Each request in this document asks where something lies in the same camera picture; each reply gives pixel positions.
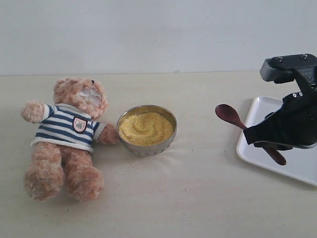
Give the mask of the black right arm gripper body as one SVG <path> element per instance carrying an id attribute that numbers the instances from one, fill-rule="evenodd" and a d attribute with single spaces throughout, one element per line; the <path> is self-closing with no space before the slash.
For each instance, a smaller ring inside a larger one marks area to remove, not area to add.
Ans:
<path id="1" fill-rule="evenodd" d="M 281 130 L 292 146 L 317 143 L 317 68 L 292 70 L 300 91 L 283 98 Z"/>

